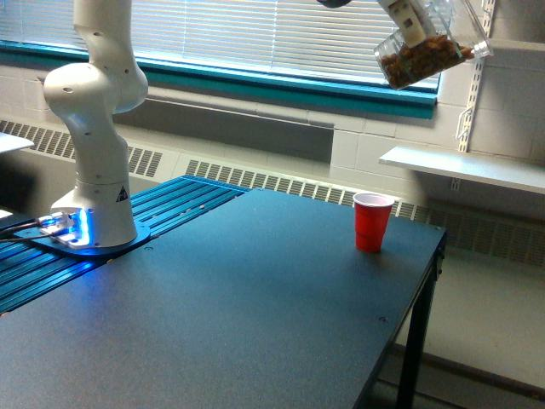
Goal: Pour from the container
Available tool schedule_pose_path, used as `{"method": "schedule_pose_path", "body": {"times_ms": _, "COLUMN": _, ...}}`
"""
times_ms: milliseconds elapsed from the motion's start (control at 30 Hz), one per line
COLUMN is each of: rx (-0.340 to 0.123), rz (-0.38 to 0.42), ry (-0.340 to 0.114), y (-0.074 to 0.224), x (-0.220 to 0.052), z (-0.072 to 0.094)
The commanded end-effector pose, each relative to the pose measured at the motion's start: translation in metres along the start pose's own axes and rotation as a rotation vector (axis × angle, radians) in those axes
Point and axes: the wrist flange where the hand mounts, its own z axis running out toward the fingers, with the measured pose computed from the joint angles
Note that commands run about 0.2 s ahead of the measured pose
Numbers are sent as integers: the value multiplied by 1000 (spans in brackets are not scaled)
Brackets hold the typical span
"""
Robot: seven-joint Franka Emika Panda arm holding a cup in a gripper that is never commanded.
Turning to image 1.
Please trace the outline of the blue round robot base plate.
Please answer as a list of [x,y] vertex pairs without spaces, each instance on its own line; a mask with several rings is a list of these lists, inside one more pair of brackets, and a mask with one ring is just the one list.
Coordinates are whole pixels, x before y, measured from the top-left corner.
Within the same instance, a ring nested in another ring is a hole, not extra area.
[[74,256],[76,258],[90,259],[107,259],[121,256],[135,248],[144,245],[151,238],[151,229],[142,223],[136,224],[136,238],[124,245],[112,247],[89,247],[89,248],[72,248],[62,244],[58,240],[50,238],[30,239],[29,242],[37,246],[41,250],[53,251],[54,253]]

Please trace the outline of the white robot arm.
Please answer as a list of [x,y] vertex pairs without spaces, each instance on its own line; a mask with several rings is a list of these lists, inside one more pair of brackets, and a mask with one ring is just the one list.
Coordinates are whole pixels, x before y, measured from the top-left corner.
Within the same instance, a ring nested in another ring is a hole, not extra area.
[[69,130],[74,188],[51,207],[44,234],[75,251],[110,252],[139,241],[129,194],[129,149],[113,115],[146,99],[148,81],[131,42],[130,1],[76,1],[73,25],[89,59],[51,71],[44,99]]

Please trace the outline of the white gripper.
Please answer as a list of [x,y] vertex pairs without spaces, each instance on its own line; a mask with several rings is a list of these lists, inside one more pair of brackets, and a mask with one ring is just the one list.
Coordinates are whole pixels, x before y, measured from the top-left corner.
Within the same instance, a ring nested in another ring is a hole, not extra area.
[[404,42],[409,48],[427,38],[425,17],[422,8],[412,8],[407,0],[379,0],[378,3],[396,23]]

